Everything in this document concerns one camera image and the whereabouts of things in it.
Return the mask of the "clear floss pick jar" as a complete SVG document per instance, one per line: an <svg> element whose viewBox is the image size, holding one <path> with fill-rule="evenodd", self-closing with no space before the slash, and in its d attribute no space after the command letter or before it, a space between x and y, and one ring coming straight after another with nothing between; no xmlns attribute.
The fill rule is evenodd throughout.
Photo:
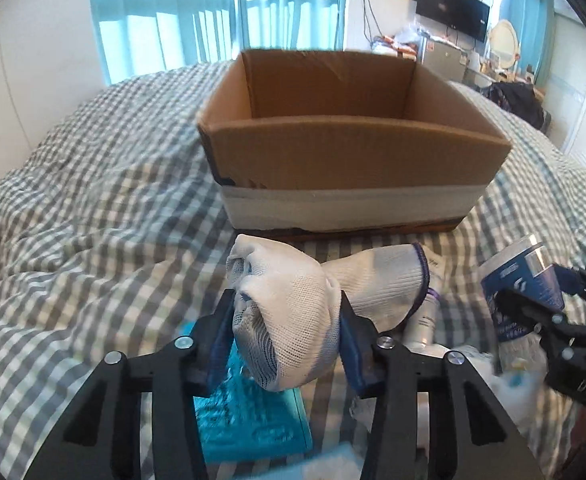
<svg viewBox="0 0 586 480"><path fill-rule="evenodd" d="M494 296L504 288L514 289L562 312L563 296L547 248L535 235L526 235L484 262L479 268L479 278L490 308L502 369L514 370L517 360L522 360L527 367L543 367L546 356L540 348L540 338L500 313Z"/></svg>

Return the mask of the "blue floral tissue pack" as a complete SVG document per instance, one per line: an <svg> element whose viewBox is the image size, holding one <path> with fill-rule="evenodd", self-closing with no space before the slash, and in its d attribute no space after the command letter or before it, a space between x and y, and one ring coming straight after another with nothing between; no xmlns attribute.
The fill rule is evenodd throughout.
<svg viewBox="0 0 586 480"><path fill-rule="evenodd" d="M491 353L479 352L471 346L459 348L490 387L520 431L528 429L535 418L538 393L543 387L545 373L528 362L516 359L514 368L498 375L494 371Z"/></svg>

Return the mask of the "white lotion tube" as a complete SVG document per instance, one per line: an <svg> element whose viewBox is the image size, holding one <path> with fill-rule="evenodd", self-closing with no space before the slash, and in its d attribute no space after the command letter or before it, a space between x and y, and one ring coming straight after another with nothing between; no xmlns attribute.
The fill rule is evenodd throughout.
<svg viewBox="0 0 586 480"><path fill-rule="evenodd" d="M423 250L429 265L429 287L420 308L408 322L403 342L412 352L442 358L448 349L442 344L435 344L434 335L437 314L440 312L446 263L431 249L424 247Z"/></svg>

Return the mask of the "teal pill blister pack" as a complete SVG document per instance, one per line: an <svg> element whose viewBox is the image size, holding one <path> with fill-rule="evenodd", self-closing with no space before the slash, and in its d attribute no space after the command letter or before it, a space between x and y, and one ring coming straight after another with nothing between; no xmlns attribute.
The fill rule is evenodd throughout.
<svg viewBox="0 0 586 480"><path fill-rule="evenodd" d="M209 398L196 398L194 408L208 464L275 460L313 448L299 389L261 388L237 347L231 348L223 382Z"/></svg>

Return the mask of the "white wardrobe doors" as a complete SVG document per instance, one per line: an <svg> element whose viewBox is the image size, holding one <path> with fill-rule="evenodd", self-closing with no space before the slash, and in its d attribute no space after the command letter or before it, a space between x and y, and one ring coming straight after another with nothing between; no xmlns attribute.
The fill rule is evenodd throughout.
<svg viewBox="0 0 586 480"><path fill-rule="evenodd" d="M545 107L549 140L586 167L586 28L563 14L556 15Z"/></svg>

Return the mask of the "black bag on chair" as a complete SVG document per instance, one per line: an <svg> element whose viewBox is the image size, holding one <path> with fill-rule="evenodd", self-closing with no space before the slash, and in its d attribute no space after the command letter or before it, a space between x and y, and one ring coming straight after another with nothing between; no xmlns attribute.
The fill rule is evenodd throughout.
<svg viewBox="0 0 586 480"><path fill-rule="evenodd" d="M482 91L483 96L506 112L514 114L537 130L542 130L545 115L536 99L532 84L524 82L494 82Z"/></svg>

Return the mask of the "oval vanity mirror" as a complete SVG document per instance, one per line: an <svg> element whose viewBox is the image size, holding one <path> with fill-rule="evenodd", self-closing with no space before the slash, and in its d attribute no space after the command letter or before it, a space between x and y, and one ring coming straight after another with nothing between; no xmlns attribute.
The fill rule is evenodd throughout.
<svg viewBox="0 0 586 480"><path fill-rule="evenodd" d="M500 20L488 35L490 52L499 58L499 67L510 70L517 64L520 56L520 44L514 26L508 20Z"/></svg>

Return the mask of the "silver mini fridge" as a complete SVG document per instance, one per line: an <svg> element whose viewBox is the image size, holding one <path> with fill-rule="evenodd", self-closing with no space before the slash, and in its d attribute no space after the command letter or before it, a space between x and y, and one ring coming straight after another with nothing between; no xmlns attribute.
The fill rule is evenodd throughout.
<svg viewBox="0 0 586 480"><path fill-rule="evenodd" d="M442 79L461 82L467 70L468 54L445 40L422 37L419 62Z"/></svg>

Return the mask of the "teal side curtain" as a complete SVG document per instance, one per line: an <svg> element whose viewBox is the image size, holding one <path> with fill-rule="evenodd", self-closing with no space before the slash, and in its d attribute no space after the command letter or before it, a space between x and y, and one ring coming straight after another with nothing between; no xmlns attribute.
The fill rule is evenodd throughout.
<svg viewBox="0 0 586 480"><path fill-rule="evenodd" d="M554 45L554 0L502 0L500 17L509 21L517 33L519 66L531 66L536 86L545 87Z"/></svg>

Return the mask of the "brown cardboard box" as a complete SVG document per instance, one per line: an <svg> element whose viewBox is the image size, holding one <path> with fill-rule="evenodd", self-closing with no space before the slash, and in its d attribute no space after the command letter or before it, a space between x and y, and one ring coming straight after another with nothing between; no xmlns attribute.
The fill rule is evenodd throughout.
<svg viewBox="0 0 586 480"><path fill-rule="evenodd" d="M452 230L511 148L471 92L355 51L244 51L197 130L232 226L279 238Z"/></svg>

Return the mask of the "teal window curtain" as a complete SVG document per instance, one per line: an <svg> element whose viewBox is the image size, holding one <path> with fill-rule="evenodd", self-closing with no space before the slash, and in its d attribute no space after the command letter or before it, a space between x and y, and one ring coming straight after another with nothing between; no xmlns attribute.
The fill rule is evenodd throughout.
<svg viewBox="0 0 586 480"><path fill-rule="evenodd" d="M105 79L125 79L246 49L339 50L345 0L90 0Z"/></svg>

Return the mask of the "black wall television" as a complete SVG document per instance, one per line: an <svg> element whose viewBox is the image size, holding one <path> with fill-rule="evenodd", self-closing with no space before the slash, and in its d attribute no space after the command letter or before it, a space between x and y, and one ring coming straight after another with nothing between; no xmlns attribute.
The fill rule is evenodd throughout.
<svg viewBox="0 0 586 480"><path fill-rule="evenodd" d="M484 42L491 8L481 0L417 0L415 13Z"/></svg>

